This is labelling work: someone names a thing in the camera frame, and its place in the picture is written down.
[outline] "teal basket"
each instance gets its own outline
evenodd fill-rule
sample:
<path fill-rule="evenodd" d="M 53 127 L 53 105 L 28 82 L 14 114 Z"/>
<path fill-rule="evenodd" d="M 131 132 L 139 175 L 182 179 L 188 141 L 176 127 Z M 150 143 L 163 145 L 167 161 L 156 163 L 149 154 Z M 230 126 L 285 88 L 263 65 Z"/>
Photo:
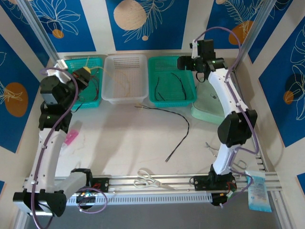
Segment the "teal basket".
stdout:
<path fill-rule="evenodd" d="M 148 60 L 149 99 L 156 107 L 188 106 L 197 99 L 193 74 L 179 70 L 177 59 L 158 56 Z"/>
<path fill-rule="evenodd" d="M 84 66 L 88 68 L 94 68 L 94 67 L 102 67 L 103 60 L 101 58 L 90 58 L 87 63 L 87 58 L 82 59 L 73 59 L 73 60 L 67 60 L 65 61 L 68 65 L 68 72 L 72 73 L 75 70 L 78 70 Z M 83 108 L 95 108 L 98 107 L 101 103 L 102 96 L 101 96 L 101 90 L 102 90 L 102 76 L 103 76 L 103 70 L 102 69 L 92 69 L 91 75 L 94 75 L 96 80 L 91 79 L 89 81 L 88 87 L 83 90 L 80 93 L 80 100 L 76 101 L 76 103 L 73 106 L 73 110 L 76 110 L 78 107 L 80 109 Z"/>

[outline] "metal pole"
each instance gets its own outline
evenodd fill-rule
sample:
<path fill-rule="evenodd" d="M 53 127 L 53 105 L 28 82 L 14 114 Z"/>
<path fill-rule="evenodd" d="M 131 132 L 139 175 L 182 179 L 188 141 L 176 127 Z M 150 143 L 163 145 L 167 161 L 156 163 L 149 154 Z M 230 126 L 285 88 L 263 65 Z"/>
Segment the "metal pole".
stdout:
<path fill-rule="evenodd" d="M 59 56 L 44 27 L 39 21 L 39 18 L 37 17 L 34 9 L 32 8 L 30 2 L 28 0 L 16 0 L 16 2 L 18 3 L 21 12 L 23 13 L 24 17 L 33 29 L 38 40 L 41 42 L 45 51 L 49 55 L 50 60 L 53 62 L 53 64 L 55 64 L 56 61 L 59 59 Z"/>
<path fill-rule="evenodd" d="M 274 7 L 276 1 L 277 0 L 264 0 L 264 3 L 263 3 L 261 9 L 259 10 L 259 12 L 257 14 L 257 16 L 255 18 L 255 21 L 254 21 L 250 31 L 248 32 L 248 35 L 247 35 L 246 39 L 244 40 L 244 43 L 243 43 L 242 48 L 240 50 L 241 58 L 240 58 L 238 64 L 236 65 L 235 70 L 240 66 L 243 59 L 248 54 L 250 48 L 252 47 L 255 39 L 258 36 L 258 33 L 262 29 L 262 27 L 263 27 L 264 23 L 266 22 L 272 8 Z"/>

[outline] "gray floor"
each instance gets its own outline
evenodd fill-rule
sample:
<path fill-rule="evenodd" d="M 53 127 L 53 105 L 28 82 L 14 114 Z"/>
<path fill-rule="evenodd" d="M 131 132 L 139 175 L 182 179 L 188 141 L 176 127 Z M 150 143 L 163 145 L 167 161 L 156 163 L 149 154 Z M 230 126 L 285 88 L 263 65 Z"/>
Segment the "gray floor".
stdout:
<path fill-rule="evenodd" d="M 84 214 L 67 207 L 50 229 L 278 229 L 281 228 L 271 196 L 272 213 L 251 211 L 248 193 L 225 208 L 211 204 L 112 205 L 99 214 Z M 47 223 L 40 218 L 41 224 Z M 28 229 L 34 229 L 32 218 Z"/>

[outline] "light green tray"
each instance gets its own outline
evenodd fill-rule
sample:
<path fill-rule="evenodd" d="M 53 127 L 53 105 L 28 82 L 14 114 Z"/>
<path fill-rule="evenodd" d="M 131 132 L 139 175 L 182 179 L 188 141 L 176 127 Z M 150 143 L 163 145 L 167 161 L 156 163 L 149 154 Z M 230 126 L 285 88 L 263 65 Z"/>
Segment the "light green tray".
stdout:
<path fill-rule="evenodd" d="M 197 100 L 193 103 L 192 116 L 220 125 L 224 120 L 224 110 L 212 85 L 205 81 L 197 86 Z"/>

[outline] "white table surface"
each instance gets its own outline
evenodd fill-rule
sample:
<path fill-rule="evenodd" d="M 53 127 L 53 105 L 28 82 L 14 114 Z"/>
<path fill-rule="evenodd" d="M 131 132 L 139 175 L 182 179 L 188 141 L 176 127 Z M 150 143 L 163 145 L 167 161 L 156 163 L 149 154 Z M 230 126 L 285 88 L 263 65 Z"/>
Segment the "white table surface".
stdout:
<path fill-rule="evenodd" d="M 143 104 L 150 105 L 148 99 Z M 209 172 L 215 157 L 205 142 L 219 147 L 218 126 L 193 118 L 191 105 L 167 109 L 183 114 L 190 123 L 188 137 L 167 163 L 166 158 L 187 132 L 182 117 L 135 108 L 134 104 L 102 101 L 98 108 L 80 109 L 73 114 L 70 129 L 80 132 L 61 153 L 56 176 L 68 176 L 80 167 L 90 168 L 94 176 L 135 175 L 143 167 L 158 175 Z M 252 139 L 245 147 L 254 149 Z M 249 170 L 258 170 L 255 156 L 240 151 L 238 159 L 244 160 Z"/>

